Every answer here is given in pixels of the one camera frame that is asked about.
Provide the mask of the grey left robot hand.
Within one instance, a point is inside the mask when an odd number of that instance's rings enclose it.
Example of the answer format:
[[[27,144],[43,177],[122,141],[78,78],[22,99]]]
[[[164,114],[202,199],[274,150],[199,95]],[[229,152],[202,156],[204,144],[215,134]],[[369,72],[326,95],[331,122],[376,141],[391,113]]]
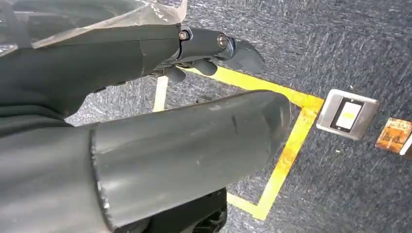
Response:
[[[216,61],[259,71],[261,54],[219,31],[92,29],[47,46],[8,34],[0,57],[3,233],[215,233],[226,187],[265,166],[290,125],[282,94],[255,90],[74,127],[87,95],[144,76],[183,79]]]

